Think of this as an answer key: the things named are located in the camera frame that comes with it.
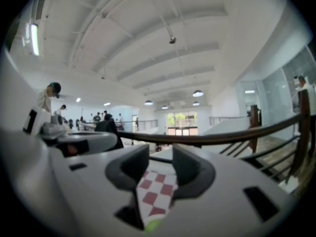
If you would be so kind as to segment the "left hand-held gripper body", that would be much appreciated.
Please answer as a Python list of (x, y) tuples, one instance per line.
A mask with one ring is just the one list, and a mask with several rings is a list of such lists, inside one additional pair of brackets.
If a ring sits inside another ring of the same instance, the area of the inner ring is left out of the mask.
[(60, 149), (65, 157), (110, 151), (118, 142), (113, 133), (67, 131), (60, 115), (51, 115), (38, 106), (30, 110), (23, 131), (40, 138), (49, 147)]

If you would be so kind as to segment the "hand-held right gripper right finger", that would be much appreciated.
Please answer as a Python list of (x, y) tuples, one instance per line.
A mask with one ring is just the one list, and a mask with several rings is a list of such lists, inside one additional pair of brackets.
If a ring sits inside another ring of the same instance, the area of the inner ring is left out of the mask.
[(198, 198), (212, 186), (216, 177), (214, 165), (202, 157), (201, 148), (173, 145), (172, 166), (178, 185), (173, 199)]

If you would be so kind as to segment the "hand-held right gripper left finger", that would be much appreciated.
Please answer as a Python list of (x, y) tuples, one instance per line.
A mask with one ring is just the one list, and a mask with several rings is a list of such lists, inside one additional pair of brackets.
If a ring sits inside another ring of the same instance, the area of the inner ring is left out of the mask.
[(149, 145), (129, 147), (125, 154), (109, 162), (106, 177), (118, 189), (136, 189), (149, 160)]

